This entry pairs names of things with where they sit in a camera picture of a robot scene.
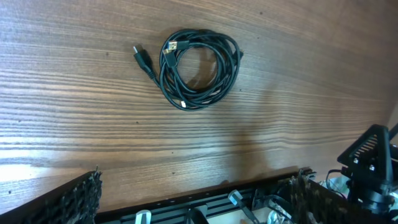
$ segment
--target usb connector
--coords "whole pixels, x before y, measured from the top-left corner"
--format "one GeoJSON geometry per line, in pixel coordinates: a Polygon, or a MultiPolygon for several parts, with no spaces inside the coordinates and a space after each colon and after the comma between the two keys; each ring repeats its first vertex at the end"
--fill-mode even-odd
{"type": "Polygon", "coordinates": [[[167,50],[185,50],[189,47],[189,40],[170,40],[167,44],[167,50]]]}
{"type": "Polygon", "coordinates": [[[169,68],[177,66],[177,60],[175,59],[174,51],[169,49],[163,50],[163,55],[166,60],[166,64],[169,68]]]}
{"type": "Polygon", "coordinates": [[[150,59],[150,56],[148,52],[142,48],[141,45],[136,45],[133,47],[134,49],[134,58],[136,59],[138,66],[148,74],[150,79],[155,78],[155,72],[154,68],[152,65],[152,59],[150,59]]]}

